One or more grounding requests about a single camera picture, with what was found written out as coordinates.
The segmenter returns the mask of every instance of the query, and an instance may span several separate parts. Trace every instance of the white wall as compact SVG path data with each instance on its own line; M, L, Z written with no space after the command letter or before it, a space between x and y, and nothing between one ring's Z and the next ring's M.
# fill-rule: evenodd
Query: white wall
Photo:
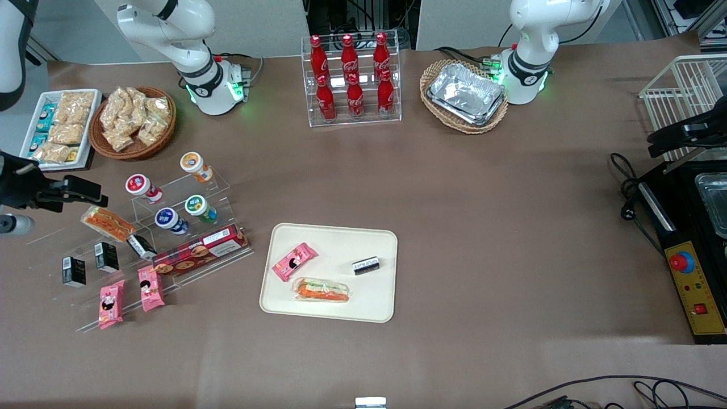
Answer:
M588 34L572 44L593 42L621 1L611 0L608 9L601 12ZM567 40L582 33L589 24L571 25L559 28L557 32L561 41ZM510 0L422 0L417 49L497 46L500 36L509 25ZM520 33L511 28L502 46L509 47L519 37Z
M118 28L116 10L124 0L95 0ZM299 55L300 38L308 35L301 0L207 0L214 9L212 52L239 52L255 57ZM139 44L132 47L144 61L167 60Z

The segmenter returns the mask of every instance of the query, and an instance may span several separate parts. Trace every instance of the bottle cap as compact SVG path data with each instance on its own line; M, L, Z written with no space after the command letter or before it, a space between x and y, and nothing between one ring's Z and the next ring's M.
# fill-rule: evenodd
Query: bottle cap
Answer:
M180 166L185 172L195 173L202 169L204 166L204 160L197 152L187 152L182 155L182 158L180 159Z
M150 187L151 182L149 181L149 178L142 175L141 173L131 175L126 180L126 191L128 191L130 194L133 194L134 196L145 195Z
M185 209L187 209L187 212L192 216L203 215L204 212L207 211L208 207L209 205L207 204L205 198L198 194L190 196L185 203Z
M165 207L156 213L154 221L156 225L163 228L169 229L173 227L180 220L180 216L171 207Z

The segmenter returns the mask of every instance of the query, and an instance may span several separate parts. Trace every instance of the coca-cola bottle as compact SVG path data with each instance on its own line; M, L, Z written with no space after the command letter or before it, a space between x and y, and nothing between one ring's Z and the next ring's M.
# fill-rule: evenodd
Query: coca-cola bottle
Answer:
M358 55L353 49L353 37L350 34L343 35L343 52L341 53L341 64L343 65L343 78L346 84L351 84L349 79L355 77L358 83Z
M318 82L318 91L316 91L316 97L318 97L318 107L321 109L321 115L323 116L323 122L333 122L336 120L336 107L333 104L333 92L328 88L328 82L325 76L319 76L316 78Z
M379 83L379 116L388 118L394 109L394 86L391 84L391 71L381 71Z
M348 90L346 90L348 113L352 120L361 121L364 117L364 91L358 84L358 73L349 74L346 79L348 81Z
M313 68L313 75L318 81L318 77L322 76L328 81L331 75L328 72L328 57L326 52L321 48L321 37L318 34L310 36L310 66Z
M376 49L374 51L374 81L378 82L382 71L389 69L389 49L386 47L386 33L376 35Z

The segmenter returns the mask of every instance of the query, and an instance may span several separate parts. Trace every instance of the barcode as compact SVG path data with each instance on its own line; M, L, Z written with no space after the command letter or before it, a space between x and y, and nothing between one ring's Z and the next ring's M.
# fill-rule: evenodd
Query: barcode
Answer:
M230 229L225 229L225 230L221 231L220 233L215 233L215 234L211 235L210 237L205 237L202 240L202 244L208 245L209 243L214 243L217 240L224 239L225 237L227 237L229 235L230 235Z

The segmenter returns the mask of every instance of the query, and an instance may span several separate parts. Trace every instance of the wire basket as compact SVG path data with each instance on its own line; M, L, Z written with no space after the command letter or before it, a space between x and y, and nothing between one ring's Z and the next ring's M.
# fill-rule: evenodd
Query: wire basket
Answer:
M495 113L492 115L489 121L485 124L483 127L476 127L472 124L467 123L464 119L459 118L458 116L454 115L452 112L447 111L446 109L440 107L439 105L432 102L432 100L429 99L427 96L427 88L434 82L435 79L437 79L437 76L439 76L439 73L442 72L442 68L444 68L446 65L454 64L454 63L460 63L463 64L465 67L469 68L473 73L486 76L485 71L482 71L481 69L475 67L474 65L470 63L465 63L458 60L442 60L437 61L436 63L432 64L424 70L424 73L422 74L422 78L419 79L419 96L422 99L422 102L424 105L431 111L434 116L437 117L443 124L446 126L452 128L453 130L458 130L462 133L466 133L468 135L478 135L481 133L485 133L492 128L494 128L500 121L502 121L502 118L505 116L505 113L507 112L507 97L505 100L502 101L502 104L500 104L499 108Z
M136 135L139 131L132 134L134 143L127 146L121 152L114 151L111 144L103 136L103 125L101 124L101 113L108 103L108 99L103 101L96 110L91 120L91 129L89 131L89 141L91 145L96 149L99 154L106 156L110 159L117 160L144 160L149 159L156 155L164 146L169 143L174 134L174 124L177 122L177 106L174 104L172 96L167 94L165 91L154 87L137 87L137 90L146 95L147 98L162 98L165 97L169 101L169 112L171 116L169 118L169 127L164 131L155 143L151 146L146 146Z
M682 55L656 75L639 92L639 98L646 105L654 132L710 111L723 96L724 86L727 86L727 54ZM674 162L693 150L679 148L662 157L666 162ZM725 148L712 148L692 160L722 159L727 159Z

